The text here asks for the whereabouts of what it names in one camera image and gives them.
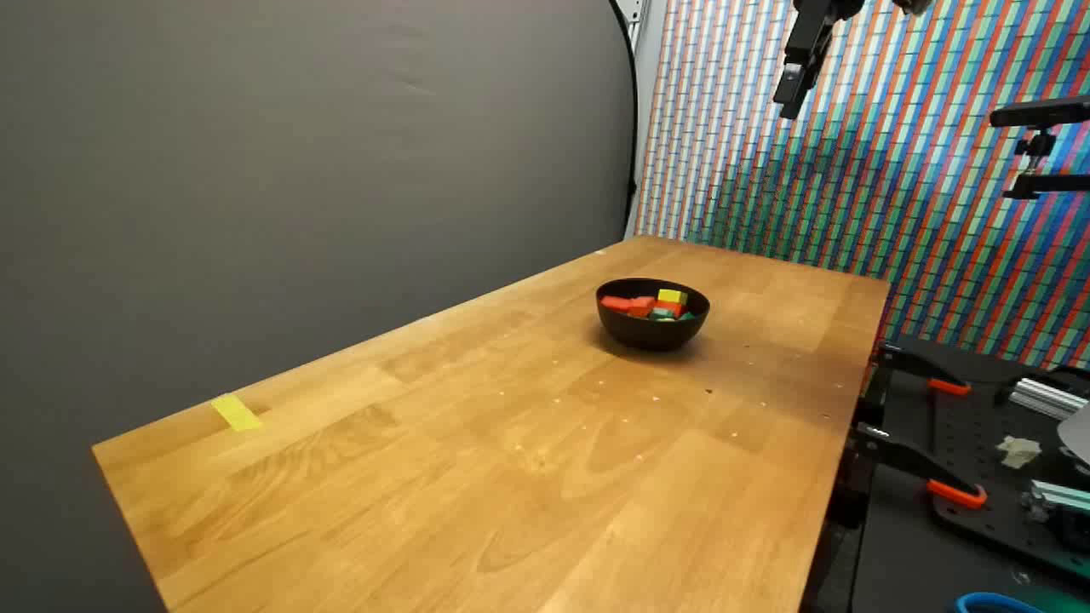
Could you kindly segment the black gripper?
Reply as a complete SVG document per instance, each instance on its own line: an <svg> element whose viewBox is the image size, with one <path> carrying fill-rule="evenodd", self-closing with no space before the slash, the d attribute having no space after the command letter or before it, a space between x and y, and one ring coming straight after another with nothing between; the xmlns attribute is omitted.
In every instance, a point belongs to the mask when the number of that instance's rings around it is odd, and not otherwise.
<svg viewBox="0 0 1090 613"><path fill-rule="evenodd" d="M797 121L815 90L840 21L852 21L864 0L792 0L792 26L782 45L782 73L773 93L782 121Z"/></svg>

